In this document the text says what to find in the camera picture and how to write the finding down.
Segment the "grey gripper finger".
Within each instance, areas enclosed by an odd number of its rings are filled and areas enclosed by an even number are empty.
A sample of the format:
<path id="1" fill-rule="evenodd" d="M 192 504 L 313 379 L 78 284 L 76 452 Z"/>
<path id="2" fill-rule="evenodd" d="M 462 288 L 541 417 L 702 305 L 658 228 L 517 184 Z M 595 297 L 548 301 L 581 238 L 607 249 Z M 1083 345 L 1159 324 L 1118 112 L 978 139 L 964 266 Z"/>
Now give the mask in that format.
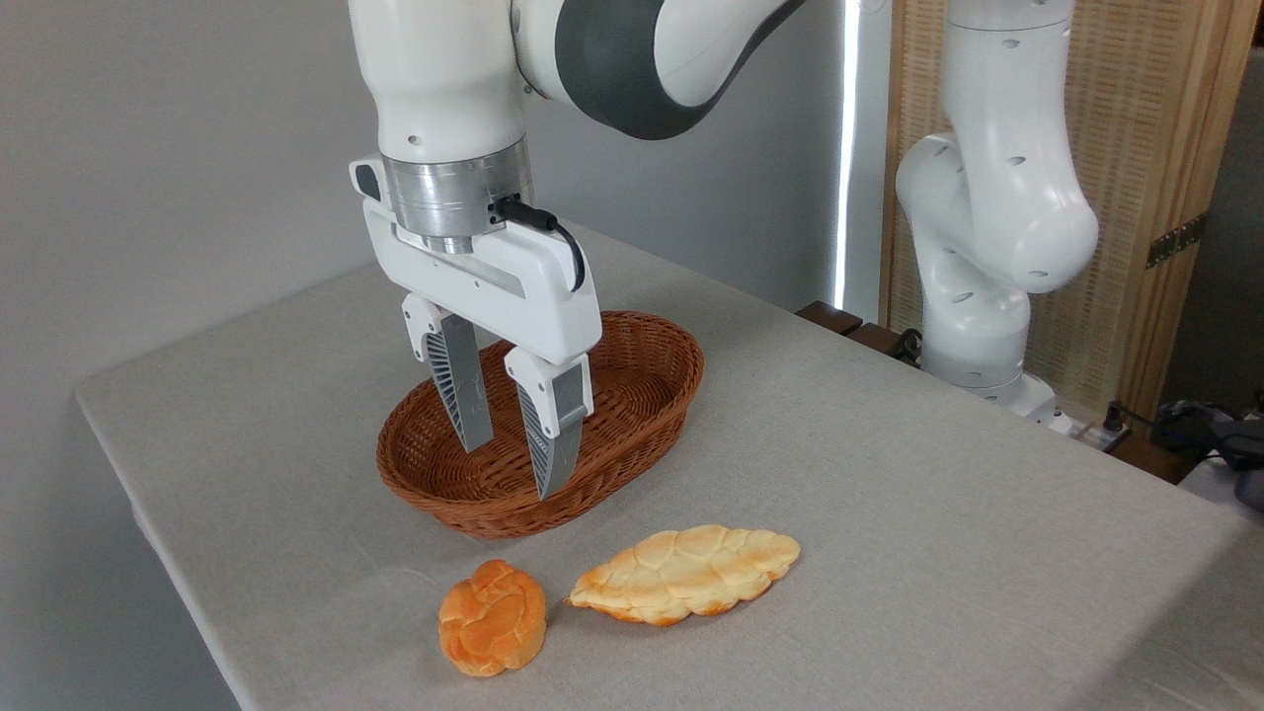
<path id="1" fill-rule="evenodd" d="M 494 436 L 474 325 L 408 294 L 402 302 L 411 350 L 434 374 L 439 400 L 465 450 Z"/>
<path id="2" fill-rule="evenodd" d="M 564 490 L 581 455 L 583 423 L 594 411 L 589 356 L 554 364 L 514 347 L 506 369 L 517 383 L 533 483 L 546 500 Z"/>

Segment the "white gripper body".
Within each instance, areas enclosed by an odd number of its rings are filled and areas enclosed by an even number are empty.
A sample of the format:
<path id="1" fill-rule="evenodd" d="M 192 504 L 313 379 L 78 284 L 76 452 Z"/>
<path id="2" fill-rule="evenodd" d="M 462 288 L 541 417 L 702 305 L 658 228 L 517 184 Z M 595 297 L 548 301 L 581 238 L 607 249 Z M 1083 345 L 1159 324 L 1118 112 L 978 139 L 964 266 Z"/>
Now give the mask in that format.
<path id="1" fill-rule="evenodd" d="M 507 221 L 447 256 L 396 221 L 382 159 L 351 163 L 375 261 L 408 292 L 469 320 L 537 358 L 561 364 L 600 342 L 594 277 L 581 288 L 573 248 L 551 233 Z"/>

